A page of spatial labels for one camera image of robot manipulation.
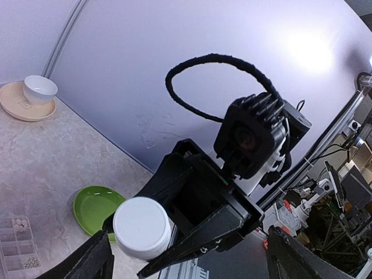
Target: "table surface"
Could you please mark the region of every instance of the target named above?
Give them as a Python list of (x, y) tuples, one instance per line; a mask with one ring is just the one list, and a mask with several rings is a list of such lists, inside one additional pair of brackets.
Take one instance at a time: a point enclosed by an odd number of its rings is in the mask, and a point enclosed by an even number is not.
[[(44, 271), (89, 238), (73, 214), (80, 189), (104, 185), (130, 198), (151, 177), (64, 103), (56, 103), (55, 114), (36, 123), (14, 119), (0, 109), (0, 214), (28, 216)], [(112, 249), (113, 278), (136, 278), (144, 264), (127, 257), (116, 244)]]

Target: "plastic organizer box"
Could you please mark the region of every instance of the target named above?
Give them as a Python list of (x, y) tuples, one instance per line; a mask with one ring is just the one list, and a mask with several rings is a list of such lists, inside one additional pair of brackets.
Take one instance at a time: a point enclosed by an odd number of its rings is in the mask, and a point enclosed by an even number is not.
[(0, 216), (0, 279), (33, 279), (42, 274), (26, 216)]

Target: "wire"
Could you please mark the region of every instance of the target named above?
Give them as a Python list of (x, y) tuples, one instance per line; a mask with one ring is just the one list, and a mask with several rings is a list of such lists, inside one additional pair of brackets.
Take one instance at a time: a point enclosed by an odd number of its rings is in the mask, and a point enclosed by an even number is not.
[(302, 110), (303, 106), (305, 105), (305, 100), (301, 100), (298, 102), (297, 104), (297, 107), (296, 107), (296, 110), (298, 110), (299, 112)]
[(181, 73), (182, 71), (184, 71), (184, 70), (186, 70), (190, 67), (193, 67), (193, 66), (196, 66), (196, 65), (201, 65), (201, 64), (206, 64), (206, 63), (225, 63), (225, 64), (229, 64), (229, 65), (232, 65), (232, 66), (236, 67), (238, 70), (244, 71), (244, 72), (254, 76), (254, 78), (256, 78), (257, 81), (259, 83), (261, 83), (261, 85), (265, 88), (267, 93), (274, 95), (279, 100), (279, 103), (280, 103), (279, 105), (281, 105), (283, 103), (282, 97), (280, 96), (278, 91), (274, 88), (274, 85), (271, 83), (271, 81), (262, 72), (260, 72), (254, 65), (252, 65), (252, 64), (250, 64), (250, 63), (248, 63), (248, 62), (246, 62), (242, 59), (238, 59), (238, 58), (235, 58), (235, 57), (232, 57), (232, 56), (211, 53), (211, 54), (208, 54), (208, 55), (195, 57), (195, 58), (192, 58), (192, 59), (189, 59), (185, 62), (180, 63), (179, 65), (177, 65), (176, 67), (171, 69), (168, 72), (168, 74), (165, 78), (165, 85), (166, 85), (166, 88), (169, 92), (169, 95), (172, 97), (172, 99), (175, 102), (177, 102), (179, 105), (183, 106), (184, 108), (186, 108), (190, 112), (192, 112), (192, 113), (194, 113), (198, 116), (201, 116), (205, 119), (208, 119), (208, 120), (212, 120), (212, 121), (219, 122), (219, 123), (223, 122), (222, 118), (219, 118), (217, 116), (209, 115), (209, 114), (207, 114), (205, 112), (202, 112), (202, 111), (196, 109), (195, 107), (187, 104), (173, 90), (172, 78), (174, 76), (176, 76), (177, 74)]
[(337, 152), (340, 152), (340, 151), (347, 151), (347, 149), (345, 149), (345, 148), (337, 149), (336, 151), (333, 151), (333, 152), (330, 152), (330, 153), (324, 154), (324, 155), (322, 155), (322, 156), (318, 156), (318, 157), (312, 159), (310, 162), (312, 163), (312, 162), (315, 161), (315, 160), (318, 160), (318, 159), (321, 159), (321, 158), (324, 158), (324, 157), (330, 156), (330, 155), (332, 155), (332, 154), (334, 154), (334, 153), (337, 153)]
[(320, 172), (318, 178), (316, 179), (316, 181), (319, 182), (321, 176), (322, 176), (323, 174), (325, 174), (326, 172), (327, 172), (327, 170), (326, 170), (326, 167), (325, 167), (324, 169), (321, 170), (321, 172)]
[(293, 187), (291, 187), (291, 188), (288, 188), (288, 189), (286, 189), (286, 190), (297, 189), (297, 188), (300, 188), (301, 186), (304, 186), (304, 185), (306, 185), (307, 183), (310, 183), (310, 182), (317, 183), (314, 179), (310, 179), (310, 180), (308, 180), (307, 182), (304, 182), (304, 183), (298, 184), (298, 185), (293, 186)]
[[(340, 148), (342, 148), (342, 149), (339, 149), (338, 151), (341, 151), (341, 150), (347, 150), (346, 148), (344, 148), (342, 145), (340, 145), (340, 144), (331, 144), (330, 146), (328, 146), (323, 152), (325, 152), (325, 151), (327, 151), (328, 149), (330, 149), (331, 147), (333, 147), (333, 146), (338, 146), (338, 147), (340, 147)], [(324, 156), (323, 155), (319, 155), (318, 157), (315, 157), (315, 158), (313, 158), (311, 161), (310, 161), (310, 163), (313, 163), (314, 161), (316, 161), (316, 160), (318, 160), (318, 159), (320, 159), (320, 158), (323, 158), (323, 157), (326, 157), (326, 156), (328, 156), (328, 155), (332, 155), (332, 154), (334, 154), (334, 153), (336, 153), (336, 152), (331, 152), (331, 153), (329, 153), (329, 154), (325, 154)]]

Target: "white cap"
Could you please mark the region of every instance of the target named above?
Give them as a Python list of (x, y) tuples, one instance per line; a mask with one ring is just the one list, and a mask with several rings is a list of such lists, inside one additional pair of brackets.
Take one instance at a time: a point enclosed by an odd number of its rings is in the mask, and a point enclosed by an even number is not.
[(170, 242), (171, 229), (164, 208), (157, 201), (142, 196), (119, 206), (113, 228), (119, 248), (141, 260), (159, 256)]

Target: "beige plate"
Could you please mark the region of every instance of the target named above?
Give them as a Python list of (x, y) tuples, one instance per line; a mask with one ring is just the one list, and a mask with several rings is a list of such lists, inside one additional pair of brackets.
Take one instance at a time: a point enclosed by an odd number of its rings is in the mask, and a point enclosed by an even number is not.
[(11, 116), (30, 122), (46, 119), (56, 111), (54, 100), (42, 106), (30, 104), (23, 95), (23, 82), (4, 85), (0, 89), (0, 104)]

